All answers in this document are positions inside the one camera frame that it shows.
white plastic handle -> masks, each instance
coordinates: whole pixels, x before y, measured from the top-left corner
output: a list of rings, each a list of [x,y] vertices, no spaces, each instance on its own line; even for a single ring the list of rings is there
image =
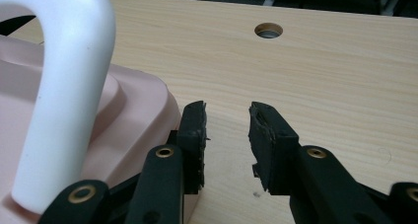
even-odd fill
[[[114,46],[109,0],[0,0],[0,13],[30,10],[45,41],[33,118],[12,190],[42,213],[80,177]]]

wooden table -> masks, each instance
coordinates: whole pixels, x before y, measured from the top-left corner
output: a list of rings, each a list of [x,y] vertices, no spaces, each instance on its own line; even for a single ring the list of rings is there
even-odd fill
[[[252,101],[275,107],[360,183],[418,183],[418,20],[187,0],[111,0],[112,62],[207,103],[206,186],[190,223],[294,223],[252,175]],[[275,23],[278,38],[254,28]],[[36,21],[13,37],[43,42]]]

pink plastic object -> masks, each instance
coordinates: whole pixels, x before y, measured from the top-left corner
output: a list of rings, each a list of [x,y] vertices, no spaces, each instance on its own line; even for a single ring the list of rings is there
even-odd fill
[[[41,75],[43,47],[0,37],[0,223],[33,223],[10,192]],[[164,144],[179,112],[155,76],[110,65],[81,179],[111,187],[142,170],[148,150]]]

black clamp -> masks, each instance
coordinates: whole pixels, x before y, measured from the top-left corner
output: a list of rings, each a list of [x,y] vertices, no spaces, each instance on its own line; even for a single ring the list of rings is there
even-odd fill
[[[271,106],[252,103],[249,113],[253,173],[271,195],[290,195],[296,223],[418,223],[418,184],[394,184],[389,195],[363,186],[328,150],[301,146]]]
[[[184,108],[180,127],[166,145],[151,149],[144,168],[108,188],[101,181],[80,181],[58,194],[39,219],[46,223],[182,223],[183,195],[204,186],[205,104]]]

round hole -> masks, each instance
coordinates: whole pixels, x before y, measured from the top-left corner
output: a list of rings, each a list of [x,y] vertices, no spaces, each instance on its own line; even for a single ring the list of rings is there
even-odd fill
[[[174,154],[173,148],[160,148],[157,150],[156,155],[159,158],[168,158]]]
[[[325,158],[326,157],[326,153],[324,151],[320,150],[320,149],[317,149],[317,148],[308,149],[308,154],[311,157],[314,157],[314,158]]]
[[[263,38],[276,38],[280,37],[283,34],[282,27],[272,24],[272,23],[264,23],[260,24],[255,27],[254,32]]]
[[[356,221],[361,224],[376,224],[372,217],[361,212],[354,213],[354,219],[356,219]]]
[[[410,187],[406,190],[409,197],[418,202],[418,187]]]
[[[68,201],[71,203],[81,203],[92,198],[96,193],[96,188],[91,185],[81,186],[74,189],[70,195],[68,195]]]
[[[144,214],[144,216],[142,217],[142,220],[146,224],[157,224],[160,221],[160,217],[161,217],[160,213],[156,211],[149,211]]]

